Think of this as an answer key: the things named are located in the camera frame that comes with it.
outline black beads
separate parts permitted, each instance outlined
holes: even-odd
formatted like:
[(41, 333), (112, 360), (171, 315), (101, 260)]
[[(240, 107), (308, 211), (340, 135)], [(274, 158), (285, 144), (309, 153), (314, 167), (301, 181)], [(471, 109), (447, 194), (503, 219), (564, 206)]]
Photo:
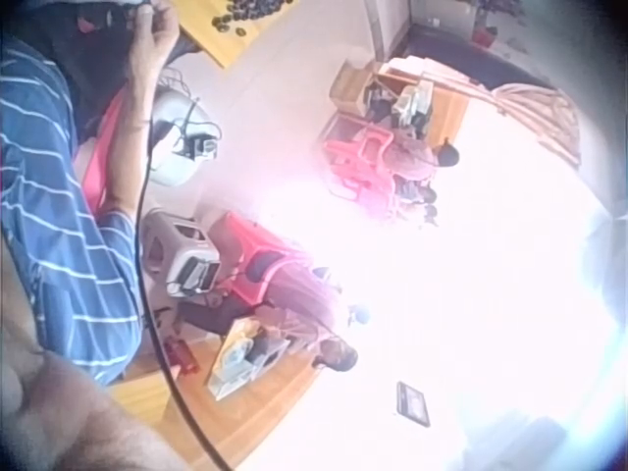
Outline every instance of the black beads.
[[(245, 22), (247, 20), (259, 20), (271, 17), (279, 13), (285, 5), (294, 0), (228, 0), (227, 13), (212, 20), (212, 26), (219, 32), (230, 30), (230, 22)], [(246, 29), (237, 27), (235, 34), (246, 36)]]

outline red object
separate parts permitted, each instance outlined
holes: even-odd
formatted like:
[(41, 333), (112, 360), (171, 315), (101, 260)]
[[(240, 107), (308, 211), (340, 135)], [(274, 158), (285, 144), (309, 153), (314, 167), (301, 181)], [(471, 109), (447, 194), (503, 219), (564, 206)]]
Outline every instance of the red object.
[(98, 212), (105, 194), (107, 156), (120, 117), (123, 99), (124, 90), (120, 90), (109, 104), (109, 108), (107, 108), (102, 119), (100, 132), (96, 137), (96, 145), (91, 160), (87, 164), (87, 170), (82, 179), (81, 186), (87, 200), (87, 207), (94, 215)]
[(490, 31), (487, 31), (484, 27), (480, 27), (473, 31), (473, 35), (471, 36), (471, 42), (477, 44), (478, 46), (489, 49), (497, 36)]
[(77, 21), (78, 30), (83, 34), (88, 34), (90, 32), (96, 31), (96, 26), (90, 23), (85, 18), (79, 17)]
[[(310, 263), (310, 257), (303, 250), (289, 246), (284, 240), (265, 228), (241, 218), (235, 213), (227, 213), (222, 223), (227, 231), (227, 236), (233, 237), (239, 242), (241, 258), (235, 275), (219, 282), (216, 289), (226, 292), (233, 291), (250, 306), (258, 305), (264, 300), (268, 284), (281, 267), (295, 262)], [(247, 268), (255, 261), (256, 257), (265, 253), (273, 253), (273, 258), (263, 263), (264, 268), (258, 277), (250, 276)]]
[(185, 340), (167, 338), (164, 341), (164, 349), (170, 363), (181, 366), (182, 375), (191, 375), (200, 371), (198, 361)]
[(332, 171), (330, 192), (386, 219), (396, 205), (393, 174), (384, 164), (393, 139), (392, 132), (369, 126), (361, 141), (326, 141), (323, 148), (330, 154)]

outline wooden board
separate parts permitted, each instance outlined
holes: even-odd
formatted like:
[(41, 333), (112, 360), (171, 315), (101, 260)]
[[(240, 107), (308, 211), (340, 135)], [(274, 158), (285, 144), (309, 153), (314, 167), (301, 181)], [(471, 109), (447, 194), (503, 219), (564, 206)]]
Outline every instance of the wooden board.
[[(212, 26), (214, 17), (228, 14), (227, 0), (173, 0), (179, 12), (179, 19), (185, 32), (222, 67), (233, 64), (246, 48), (285, 13), (291, 10), (298, 0), (285, 4), (278, 13), (259, 20), (230, 22), (230, 30), (218, 32)], [(238, 36), (236, 28), (246, 30), (246, 36)]]
[[(180, 368), (173, 367), (175, 378)], [(132, 416), (148, 425), (159, 423), (170, 399), (170, 389), (164, 374), (156, 370), (121, 381), (108, 388), (109, 394)]]
[[(221, 349), (218, 340), (191, 346), (201, 371), (178, 379), (183, 397), (201, 429), (233, 468), (256, 449), (301, 399), (316, 378), (309, 353), (286, 356), (262, 378), (216, 401), (206, 388)], [(193, 469), (215, 469), (171, 401), (155, 429)]]

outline pink cloth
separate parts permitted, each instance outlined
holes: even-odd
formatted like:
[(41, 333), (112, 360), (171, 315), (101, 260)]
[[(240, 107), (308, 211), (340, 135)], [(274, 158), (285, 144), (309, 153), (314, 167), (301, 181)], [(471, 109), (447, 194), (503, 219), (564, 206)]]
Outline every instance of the pink cloth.
[(348, 307), (340, 293), (298, 264), (280, 268), (271, 280), (266, 299), (276, 308), (263, 307), (256, 316), (262, 325), (285, 336), (315, 343), (339, 336), (348, 326)]
[(430, 146), (411, 137), (396, 139), (384, 156), (384, 163), (394, 174), (421, 183), (428, 183), (439, 167)]

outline pink plastic stool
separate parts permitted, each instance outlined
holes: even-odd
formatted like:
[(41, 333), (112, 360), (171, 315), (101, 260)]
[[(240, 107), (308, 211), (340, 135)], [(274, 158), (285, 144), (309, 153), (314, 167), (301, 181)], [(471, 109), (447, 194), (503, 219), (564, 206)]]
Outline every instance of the pink plastic stool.
[(359, 204), (373, 217), (386, 219), (396, 206), (393, 174), (384, 164), (393, 139), (392, 132), (369, 126), (360, 141), (326, 141), (323, 148), (330, 154), (330, 192)]
[[(238, 241), (241, 258), (235, 275), (219, 282), (216, 289), (232, 291), (250, 306), (260, 304), (264, 300), (268, 284), (281, 267), (290, 263), (305, 265), (311, 263), (310, 257), (304, 251), (290, 247), (265, 228), (235, 213), (227, 213), (217, 224), (224, 224), (221, 231), (226, 231), (227, 236)], [(265, 256), (269, 257), (266, 260), (260, 258)], [(259, 263), (261, 269), (252, 270), (254, 268), (252, 263)]]

